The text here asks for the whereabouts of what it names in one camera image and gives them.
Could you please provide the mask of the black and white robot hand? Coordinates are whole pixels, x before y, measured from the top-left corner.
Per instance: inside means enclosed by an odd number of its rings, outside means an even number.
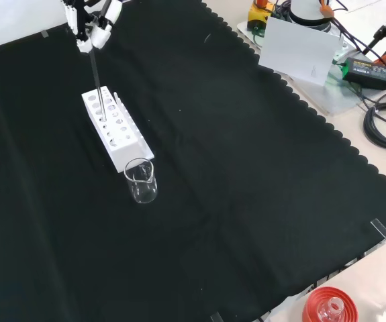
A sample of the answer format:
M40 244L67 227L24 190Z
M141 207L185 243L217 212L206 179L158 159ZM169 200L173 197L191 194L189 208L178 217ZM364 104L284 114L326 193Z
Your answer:
M124 1L104 1L101 11L89 13L101 1L63 0L67 24L75 36L81 53L88 54L94 48L102 49L111 36L111 31L120 17Z

